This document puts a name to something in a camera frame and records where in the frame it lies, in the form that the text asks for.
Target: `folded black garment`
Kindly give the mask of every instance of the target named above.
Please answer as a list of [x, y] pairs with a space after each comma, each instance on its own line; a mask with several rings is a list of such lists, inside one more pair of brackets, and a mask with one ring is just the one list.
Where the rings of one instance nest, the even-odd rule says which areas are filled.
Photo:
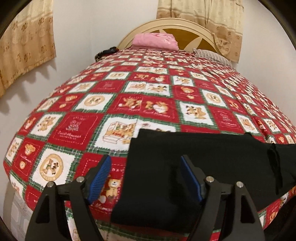
[[[296, 145], [244, 135], [167, 133], [141, 129], [132, 139], [123, 188], [111, 222], [191, 232], [198, 212], [180, 173], [181, 155], [221, 183], [242, 181], [258, 211], [296, 184]], [[224, 203], [215, 229], [221, 228]]]

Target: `curtain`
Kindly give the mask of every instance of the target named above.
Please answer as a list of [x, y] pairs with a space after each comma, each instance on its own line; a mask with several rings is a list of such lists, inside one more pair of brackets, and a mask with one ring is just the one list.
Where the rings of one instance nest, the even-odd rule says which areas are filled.
[[182, 18], [205, 27], [221, 54], [238, 63], [243, 13], [242, 0], [159, 0], [157, 18]]
[[0, 97], [21, 75], [56, 57], [53, 0], [33, 0], [0, 39]]

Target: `bedspread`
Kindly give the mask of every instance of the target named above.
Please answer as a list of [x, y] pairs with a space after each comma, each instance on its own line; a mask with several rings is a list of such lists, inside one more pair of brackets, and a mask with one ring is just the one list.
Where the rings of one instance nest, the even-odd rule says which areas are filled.
[[[110, 224], [129, 143], [141, 128], [250, 132], [262, 142], [296, 142], [296, 128], [289, 119], [235, 70], [185, 51], [129, 48], [92, 64], [44, 99], [13, 138], [4, 168], [16, 192], [34, 210], [47, 182], [69, 183], [109, 154], [111, 173], [91, 206], [104, 239], [186, 239], [184, 234]], [[294, 192], [295, 188], [259, 212], [264, 228]], [[70, 204], [66, 206], [76, 241]]]

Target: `silver screw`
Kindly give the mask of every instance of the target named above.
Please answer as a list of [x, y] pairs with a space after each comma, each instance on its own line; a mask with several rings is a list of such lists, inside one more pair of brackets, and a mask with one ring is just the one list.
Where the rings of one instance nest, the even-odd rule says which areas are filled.
[[78, 177], [78, 178], [76, 179], [76, 181], [79, 182], [79, 183], [81, 183], [81, 182], [84, 181], [84, 177]]
[[46, 185], [48, 188], [52, 188], [54, 186], [54, 182], [49, 182], [47, 185]]
[[212, 183], [213, 181], [215, 181], [215, 179], [212, 176], [207, 176], [205, 178], [207, 180], [207, 182]]
[[242, 188], [242, 187], [244, 186], [244, 184], [243, 184], [242, 182], [237, 182], [237, 186], [238, 186], [239, 188]]

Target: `headboard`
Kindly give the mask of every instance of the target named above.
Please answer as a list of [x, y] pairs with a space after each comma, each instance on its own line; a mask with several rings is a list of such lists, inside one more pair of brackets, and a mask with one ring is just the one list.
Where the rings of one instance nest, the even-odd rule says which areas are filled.
[[159, 18], [131, 31], [119, 44], [120, 50], [131, 46], [139, 33], [168, 33], [174, 35], [179, 49], [193, 52], [193, 48], [206, 49], [221, 54], [212, 33], [197, 23], [180, 18]]

